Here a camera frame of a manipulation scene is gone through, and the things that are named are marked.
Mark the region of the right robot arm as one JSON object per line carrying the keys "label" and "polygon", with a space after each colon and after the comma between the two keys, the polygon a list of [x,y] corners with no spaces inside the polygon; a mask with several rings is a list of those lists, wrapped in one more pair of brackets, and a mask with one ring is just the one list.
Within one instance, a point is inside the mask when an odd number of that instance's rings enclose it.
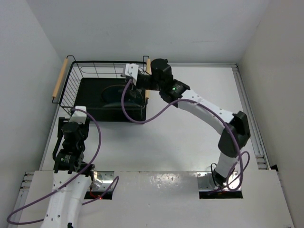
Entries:
{"label": "right robot arm", "polygon": [[126,78],[126,89],[158,91],[168,106],[193,114],[220,135],[217,165],[200,179],[204,189],[216,191],[229,187],[229,178],[236,165],[240,167],[237,178],[243,180],[247,165],[243,163],[241,149],[250,138],[248,118],[244,112],[226,111],[203,99],[189,85],[174,78],[166,59],[153,60],[146,72],[141,72],[135,63],[126,64],[122,75]]}

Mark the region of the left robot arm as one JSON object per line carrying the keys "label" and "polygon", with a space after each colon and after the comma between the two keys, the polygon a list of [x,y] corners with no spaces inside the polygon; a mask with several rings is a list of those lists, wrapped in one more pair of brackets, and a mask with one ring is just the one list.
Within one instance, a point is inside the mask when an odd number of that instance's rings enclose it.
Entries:
{"label": "left robot arm", "polygon": [[52,153],[54,194],[49,199],[43,228],[75,228],[88,187],[91,169],[83,161],[89,132],[87,117],[60,117],[57,142]]}

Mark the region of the teal plate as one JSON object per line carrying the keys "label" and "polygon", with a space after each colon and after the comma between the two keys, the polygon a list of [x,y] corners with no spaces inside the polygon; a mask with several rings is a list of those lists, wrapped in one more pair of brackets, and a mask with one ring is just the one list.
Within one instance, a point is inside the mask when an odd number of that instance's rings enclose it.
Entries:
{"label": "teal plate", "polygon": [[[102,101],[105,102],[105,107],[121,107],[121,97],[125,85],[111,85],[105,88],[101,93]],[[128,88],[124,99],[124,107],[127,108],[143,108],[145,107],[145,100],[140,92],[139,99],[133,99],[130,96],[130,89]]]}

